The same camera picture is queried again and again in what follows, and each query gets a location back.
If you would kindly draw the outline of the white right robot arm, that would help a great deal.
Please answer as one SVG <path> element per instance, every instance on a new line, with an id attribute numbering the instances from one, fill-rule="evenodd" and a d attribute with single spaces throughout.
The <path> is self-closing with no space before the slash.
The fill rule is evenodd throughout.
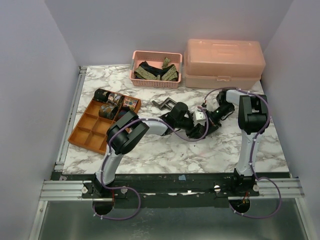
<path id="1" fill-rule="evenodd" d="M 257 174 L 255 164 L 262 134 L 270 124 L 267 97 L 239 88 L 221 88 L 216 96 L 218 108 L 207 110 L 211 128 L 217 130 L 238 106 L 238 127 L 241 130 L 239 160 L 230 178 L 229 190 L 236 196 L 253 189 Z"/>

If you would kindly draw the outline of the dark brown blue floral tie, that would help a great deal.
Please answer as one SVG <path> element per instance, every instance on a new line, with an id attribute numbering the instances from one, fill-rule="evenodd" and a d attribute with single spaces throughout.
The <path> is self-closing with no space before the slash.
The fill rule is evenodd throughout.
<path id="1" fill-rule="evenodd" d="M 190 139 L 200 139 L 206 132 L 207 125 L 203 126 L 201 124 L 197 124 L 194 126 L 191 130 L 186 130 L 186 135 Z M 217 131 L 219 129 L 219 126 L 209 123 L 208 124 L 208 130 L 204 137 L 212 134 L 213 132 Z"/>

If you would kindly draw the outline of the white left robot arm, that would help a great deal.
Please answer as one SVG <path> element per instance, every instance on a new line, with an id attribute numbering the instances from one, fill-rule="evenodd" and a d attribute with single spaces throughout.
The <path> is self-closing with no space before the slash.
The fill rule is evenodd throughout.
<path id="1" fill-rule="evenodd" d="M 98 180 L 93 191 L 101 198 L 107 197 L 115 180 L 117 168 L 127 153 L 131 152 L 145 135 L 167 136 L 171 133 L 188 142 L 206 137 L 209 118 L 206 110 L 190 113 L 187 105 L 178 102 L 171 111 L 158 118 L 140 118 L 130 110 L 107 131 L 107 149 L 100 169 L 95 173 Z"/>

